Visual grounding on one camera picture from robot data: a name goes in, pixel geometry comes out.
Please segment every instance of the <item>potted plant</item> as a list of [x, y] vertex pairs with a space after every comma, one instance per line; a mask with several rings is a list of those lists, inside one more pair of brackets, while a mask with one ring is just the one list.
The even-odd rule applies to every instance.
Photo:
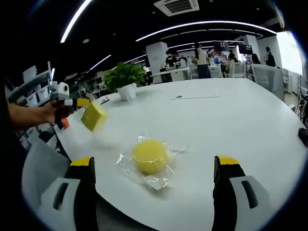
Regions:
[[118, 63], [114, 70], [104, 74], [107, 90], [118, 92], [121, 100], [128, 101], [136, 97], [136, 84], [144, 82], [145, 71], [134, 63]]

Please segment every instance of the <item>desk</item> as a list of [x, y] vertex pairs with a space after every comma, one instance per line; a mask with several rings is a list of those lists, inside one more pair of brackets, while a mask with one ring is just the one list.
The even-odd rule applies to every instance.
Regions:
[[162, 72], [159, 72], [157, 74], [154, 74], [154, 75], [151, 75], [150, 77], [156, 77], [156, 76], [160, 76], [160, 75], [165, 75], [165, 74], [171, 74], [171, 78], [172, 78], [172, 81], [181, 81], [181, 80], [185, 80], [184, 77], [180, 77], [180, 76], [177, 76], [177, 75], [174, 75], [174, 73], [176, 72], [188, 72], [190, 69], [189, 67], [185, 67], [185, 68], [178, 68], [178, 69], [174, 69], [174, 70], [170, 70], [170, 71], [162, 71]]
[[[302, 172], [306, 148], [297, 133], [303, 124], [284, 102], [248, 79], [170, 82], [137, 88], [137, 98], [129, 102], [117, 94], [108, 98], [103, 106], [110, 117], [97, 133], [83, 126], [79, 110], [68, 118], [68, 129], [56, 130], [57, 136], [70, 159], [95, 157], [99, 195], [154, 229], [212, 229], [218, 154], [236, 158], [246, 175], [262, 184], [269, 192], [272, 214], [284, 204]], [[174, 175], [159, 192], [127, 179], [115, 164], [144, 131], [173, 147], [187, 146], [176, 157]]]

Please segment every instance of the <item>yellow cube sponge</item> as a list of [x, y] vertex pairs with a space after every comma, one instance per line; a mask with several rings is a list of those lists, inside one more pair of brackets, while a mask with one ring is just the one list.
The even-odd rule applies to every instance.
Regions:
[[92, 102], [86, 108], [81, 122], [89, 129], [91, 132], [102, 127], [103, 123], [106, 121], [108, 114], [100, 107], [96, 102]]

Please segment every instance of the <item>gray fabric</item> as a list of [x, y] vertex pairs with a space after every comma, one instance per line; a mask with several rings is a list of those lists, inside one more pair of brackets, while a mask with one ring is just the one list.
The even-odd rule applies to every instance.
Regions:
[[154, 231], [126, 216], [98, 196], [96, 219], [100, 231]]
[[23, 168], [23, 196], [30, 208], [36, 213], [40, 197], [58, 178], [63, 177], [70, 165], [65, 158], [50, 148], [41, 139], [31, 147]]

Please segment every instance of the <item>round yellow sponge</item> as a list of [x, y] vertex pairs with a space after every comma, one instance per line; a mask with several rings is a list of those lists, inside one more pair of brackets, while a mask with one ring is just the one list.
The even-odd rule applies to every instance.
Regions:
[[137, 168], [147, 175], [163, 170], [169, 161], [164, 144], [153, 140], [138, 143], [133, 150], [132, 157]]

